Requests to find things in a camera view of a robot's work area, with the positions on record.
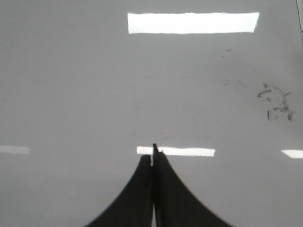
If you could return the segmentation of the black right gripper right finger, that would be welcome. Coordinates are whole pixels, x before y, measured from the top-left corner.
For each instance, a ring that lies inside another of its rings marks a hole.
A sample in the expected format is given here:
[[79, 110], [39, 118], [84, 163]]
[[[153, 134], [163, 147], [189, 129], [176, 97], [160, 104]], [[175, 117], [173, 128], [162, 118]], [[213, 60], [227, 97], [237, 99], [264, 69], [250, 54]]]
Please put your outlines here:
[[153, 201], [158, 227], [229, 227], [183, 184], [167, 156], [153, 144]]

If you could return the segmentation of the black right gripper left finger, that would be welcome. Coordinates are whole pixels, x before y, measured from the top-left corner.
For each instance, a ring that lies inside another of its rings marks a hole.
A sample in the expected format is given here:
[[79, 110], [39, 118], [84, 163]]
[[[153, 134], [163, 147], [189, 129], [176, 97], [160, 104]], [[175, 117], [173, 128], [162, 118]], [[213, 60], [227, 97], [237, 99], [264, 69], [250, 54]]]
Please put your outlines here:
[[151, 156], [143, 155], [125, 188], [89, 227], [150, 227], [152, 226], [153, 169]]

